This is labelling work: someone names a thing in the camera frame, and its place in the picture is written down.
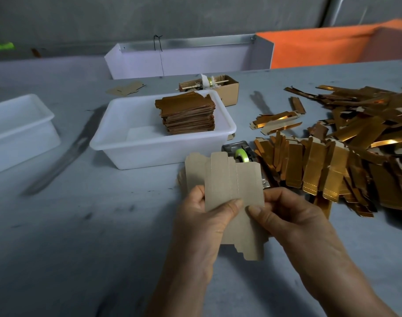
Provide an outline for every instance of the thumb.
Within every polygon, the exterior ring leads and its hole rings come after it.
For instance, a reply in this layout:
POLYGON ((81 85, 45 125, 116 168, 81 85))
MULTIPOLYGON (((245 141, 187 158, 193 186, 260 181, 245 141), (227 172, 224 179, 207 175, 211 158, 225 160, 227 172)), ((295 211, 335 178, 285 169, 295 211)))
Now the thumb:
POLYGON ((218 218, 222 224, 227 226, 238 215, 243 205, 244 201, 242 199, 233 199, 209 211, 209 214, 218 218))
POLYGON ((264 207, 249 206, 248 211, 251 216, 276 239, 279 239, 279 237, 287 231, 288 225, 290 224, 270 209, 264 207))

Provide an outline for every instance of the gray wall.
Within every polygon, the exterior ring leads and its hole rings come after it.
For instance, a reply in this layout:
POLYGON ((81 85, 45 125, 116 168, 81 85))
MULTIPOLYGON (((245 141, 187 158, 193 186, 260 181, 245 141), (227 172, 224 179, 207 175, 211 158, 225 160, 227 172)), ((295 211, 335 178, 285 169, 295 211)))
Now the gray wall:
POLYGON ((0 41, 149 40, 319 26, 328 0, 0 0, 0 41))
POLYGON ((371 24, 402 18, 402 0, 340 0, 333 26, 371 24))

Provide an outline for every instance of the tape roll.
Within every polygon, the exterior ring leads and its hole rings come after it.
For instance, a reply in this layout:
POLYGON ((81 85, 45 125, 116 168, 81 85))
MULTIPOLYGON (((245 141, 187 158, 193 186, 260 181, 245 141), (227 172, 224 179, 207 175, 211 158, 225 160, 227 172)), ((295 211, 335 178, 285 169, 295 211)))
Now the tape roll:
POLYGON ((242 158, 242 162, 249 162, 249 161, 250 161, 250 159, 249 159, 249 157, 248 157, 248 154, 247 154, 246 151, 243 150, 243 149, 237 149, 237 150, 235 151, 235 159, 236 159, 237 157, 241 157, 241 158, 242 158))

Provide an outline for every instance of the table surface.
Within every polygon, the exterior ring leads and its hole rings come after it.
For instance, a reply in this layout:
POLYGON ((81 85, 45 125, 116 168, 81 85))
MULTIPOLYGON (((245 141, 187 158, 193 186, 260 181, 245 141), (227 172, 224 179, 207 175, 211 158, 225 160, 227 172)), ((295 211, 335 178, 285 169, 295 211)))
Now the table surface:
MULTIPOLYGON (((321 84, 402 87, 402 61, 228 74, 240 82, 238 104, 228 107, 237 125, 234 140, 248 142, 262 136, 249 128, 257 115, 290 109, 287 86, 312 93, 323 92, 314 88, 321 84)), ((171 93, 194 77, 140 79, 146 86, 133 95, 171 93)), ((93 126, 97 116, 90 117, 114 99, 105 91, 128 83, 60 80, 0 88, 0 101, 37 94, 54 112, 62 140, 59 147, 0 173, 0 316, 142 314, 181 200, 176 175, 183 164, 121 171, 103 152, 82 152, 73 144, 85 125, 93 126), (66 166, 30 193, 28 188, 46 178, 64 154, 66 166)), ((320 104, 301 100, 307 111, 303 124, 287 134, 304 136, 304 129, 327 117, 320 104)), ((333 204, 330 221, 378 295, 402 313, 402 224, 390 212, 361 218, 343 204, 333 204)), ((271 239, 265 249, 264 261, 248 262, 233 246, 221 247, 204 316, 325 316, 280 245, 271 239)))

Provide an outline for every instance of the right hand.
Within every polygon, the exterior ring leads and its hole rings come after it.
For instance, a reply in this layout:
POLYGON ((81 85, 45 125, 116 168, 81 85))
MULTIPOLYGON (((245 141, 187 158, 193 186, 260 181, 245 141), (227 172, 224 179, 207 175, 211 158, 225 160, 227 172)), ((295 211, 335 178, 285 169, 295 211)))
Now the right hand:
POLYGON ((375 305, 377 296, 319 207, 286 188, 266 189, 264 198, 265 207, 248 211, 282 245, 305 288, 327 313, 341 313, 360 300, 355 312, 362 316, 363 304, 375 305))

